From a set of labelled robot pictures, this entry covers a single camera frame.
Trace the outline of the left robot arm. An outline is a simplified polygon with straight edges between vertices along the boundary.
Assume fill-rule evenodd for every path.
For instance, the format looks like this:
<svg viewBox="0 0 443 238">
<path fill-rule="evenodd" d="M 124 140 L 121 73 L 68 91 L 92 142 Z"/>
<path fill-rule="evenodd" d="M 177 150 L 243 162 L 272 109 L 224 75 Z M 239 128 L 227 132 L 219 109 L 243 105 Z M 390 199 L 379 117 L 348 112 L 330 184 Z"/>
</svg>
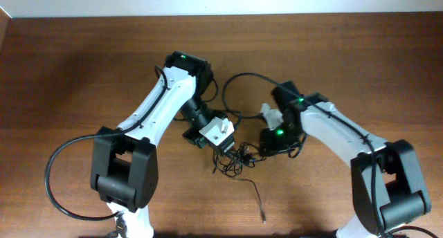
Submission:
<svg viewBox="0 0 443 238">
<path fill-rule="evenodd" d="M 178 112 L 190 124 L 183 137 L 192 145 L 224 155 L 235 144 L 234 124 L 201 98 L 214 79 L 209 62 L 175 51 L 157 72 L 137 110 L 116 129 L 102 127 L 93 142 L 90 184 L 117 213 L 115 237 L 153 236 L 147 204 L 159 181 L 156 149 Z"/>
</svg>

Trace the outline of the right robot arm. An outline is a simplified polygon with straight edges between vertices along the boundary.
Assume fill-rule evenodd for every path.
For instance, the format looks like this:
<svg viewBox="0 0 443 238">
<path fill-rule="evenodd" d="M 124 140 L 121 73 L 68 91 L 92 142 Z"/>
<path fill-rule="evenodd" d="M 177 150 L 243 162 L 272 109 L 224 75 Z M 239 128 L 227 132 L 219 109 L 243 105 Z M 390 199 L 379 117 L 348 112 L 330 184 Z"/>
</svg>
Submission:
<svg viewBox="0 0 443 238">
<path fill-rule="evenodd" d="M 277 85 L 277 108 L 261 106 L 268 127 L 260 135 L 265 156 L 301 148 L 307 137 L 321 141 L 351 171 L 354 216 L 332 237 L 393 237 L 431 211 L 432 203 L 414 147 L 389 142 L 343 115 L 325 96 L 299 94 L 293 82 Z"/>
</svg>

